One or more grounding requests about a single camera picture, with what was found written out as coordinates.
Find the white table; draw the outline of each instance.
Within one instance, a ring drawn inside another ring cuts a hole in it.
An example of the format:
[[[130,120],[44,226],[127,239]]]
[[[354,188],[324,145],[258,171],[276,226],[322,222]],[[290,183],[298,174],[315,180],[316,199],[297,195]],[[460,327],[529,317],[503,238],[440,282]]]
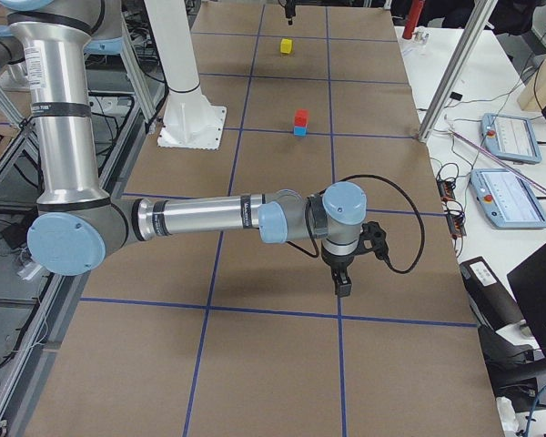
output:
[[[457,45],[461,30],[455,29],[426,29],[429,41],[425,46],[401,40],[402,28],[397,28],[397,35],[403,53],[403,59],[415,105],[422,118],[425,114],[421,109],[428,108],[437,89],[441,77],[451,54]],[[470,121],[451,121],[458,118],[480,120],[486,112],[534,118],[540,113],[530,113],[520,110],[516,101],[523,90],[520,77],[511,65],[510,60],[503,52],[497,38],[491,31],[484,31],[473,50],[470,60],[463,68],[460,80],[454,91],[463,94],[462,101],[492,99],[504,93],[515,90],[508,96],[499,97],[491,102],[462,103],[453,108],[447,108],[436,128],[448,130],[451,122],[454,130],[476,144],[481,142],[480,123]],[[540,117],[533,121],[534,132],[540,142],[546,142],[546,121]],[[427,146],[430,155],[442,163],[455,162],[460,167],[460,174],[467,175],[470,166],[464,160],[451,152],[451,138],[449,135],[434,133],[430,136]],[[477,152],[470,146],[455,140],[455,151],[473,162]],[[542,162],[538,165],[518,165],[516,168],[524,175],[546,187],[546,145],[541,146]],[[433,170],[436,173],[440,165],[433,161]],[[490,159],[479,155],[475,168],[496,168],[497,165]],[[453,169],[447,168],[443,177],[453,176]],[[463,250],[458,258],[459,262],[482,256],[494,270],[503,285],[509,290],[507,274],[520,262],[526,259],[534,250],[546,242],[546,229],[541,230],[507,230],[494,229],[484,217],[476,198],[467,189],[468,178],[458,179],[455,188],[456,198],[466,207],[467,221],[465,229],[467,236],[463,239]],[[541,202],[546,212],[546,200]],[[514,343],[522,343],[519,333],[515,329],[506,329],[502,333]],[[525,414],[519,414],[521,425],[525,425]],[[537,420],[531,428],[530,436],[540,436],[546,432],[546,411],[535,412]]]

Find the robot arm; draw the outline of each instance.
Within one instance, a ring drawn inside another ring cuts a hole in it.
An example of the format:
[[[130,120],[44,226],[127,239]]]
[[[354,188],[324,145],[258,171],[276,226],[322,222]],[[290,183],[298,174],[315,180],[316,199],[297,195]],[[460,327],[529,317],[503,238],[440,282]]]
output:
[[[284,190],[155,204],[147,199],[111,200],[97,179],[84,51],[92,37],[108,45],[121,36],[119,0],[0,3],[11,10],[10,29],[25,51],[45,177],[28,247],[47,269],[81,274],[126,244],[156,236],[259,229],[266,243],[321,239],[336,293],[347,296],[347,267],[355,256],[370,251],[379,258],[388,256],[384,232],[378,225],[363,224],[366,195],[350,182],[305,199]]]

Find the metal pole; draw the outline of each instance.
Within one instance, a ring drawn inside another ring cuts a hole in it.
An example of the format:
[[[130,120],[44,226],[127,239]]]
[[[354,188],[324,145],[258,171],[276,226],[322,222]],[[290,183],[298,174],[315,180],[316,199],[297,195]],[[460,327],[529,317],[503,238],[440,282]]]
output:
[[[437,123],[452,89],[457,83],[461,69],[469,59],[471,50],[477,43],[481,31],[490,19],[491,12],[493,12],[493,8],[497,3],[498,0],[480,0],[476,3],[470,20],[465,26],[461,39],[443,74],[439,87],[435,91],[435,96],[430,102],[427,114],[422,120],[418,135],[419,141],[424,143],[429,138],[431,130],[434,128],[435,123]]]
[[[136,92],[137,101],[142,108],[146,121],[150,121],[154,117],[155,108],[152,96],[150,96],[149,88],[147,87],[146,78],[139,68],[137,63],[136,53],[132,45],[129,31],[127,30],[126,20],[121,17],[121,26],[123,28],[122,37],[124,40],[123,49],[121,50],[121,59],[131,81],[131,85]]]
[[[546,188],[543,187],[542,185],[540,185],[538,182],[536,182],[535,180],[532,180],[530,178],[528,178],[527,176],[524,176],[522,175],[519,171],[511,168],[509,165],[507,165],[505,162],[503,162],[501,159],[495,157],[494,155],[492,155],[488,150],[486,150],[485,148],[483,147],[480,147],[478,146],[477,144],[474,144],[472,143],[471,141],[469,141],[467,138],[465,138],[463,135],[461,134],[458,134],[457,132],[451,130],[450,133],[460,139],[461,141],[463,141],[465,144],[475,148],[478,153],[481,153],[482,155],[485,155],[486,157],[488,157],[489,159],[493,160],[493,162],[495,162],[497,165],[505,168],[506,170],[509,170],[511,173],[513,173],[516,178],[520,178],[521,180],[525,180],[526,182],[528,182],[530,185],[532,185],[534,188],[536,188],[538,191],[540,191],[541,193],[545,194],[546,195]]]
[[[20,111],[15,107],[14,103],[8,98],[5,92],[0,87],[0,110],[4,113],[8,122],[12,126],[20,126],[24,119]]]

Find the yellow cube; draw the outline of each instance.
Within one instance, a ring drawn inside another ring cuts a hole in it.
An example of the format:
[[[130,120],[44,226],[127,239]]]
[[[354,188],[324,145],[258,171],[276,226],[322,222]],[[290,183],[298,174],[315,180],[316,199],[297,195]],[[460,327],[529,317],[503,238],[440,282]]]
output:
[[[283,55],[289,55],[291,53],[291,50],[293,50],[293,40],[289,38],[281,39],[281,46],[279,47],[279,51]]]

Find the blue block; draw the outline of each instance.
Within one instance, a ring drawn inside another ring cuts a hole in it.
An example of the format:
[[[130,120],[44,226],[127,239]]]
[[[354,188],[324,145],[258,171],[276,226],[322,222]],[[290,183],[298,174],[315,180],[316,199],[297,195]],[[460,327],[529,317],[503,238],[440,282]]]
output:
[[[306,127],[301,127],[301,126],[293,127],[293,135],[297,135],[298,137],[304,137],[307,133],[308,133],[308,129]]]

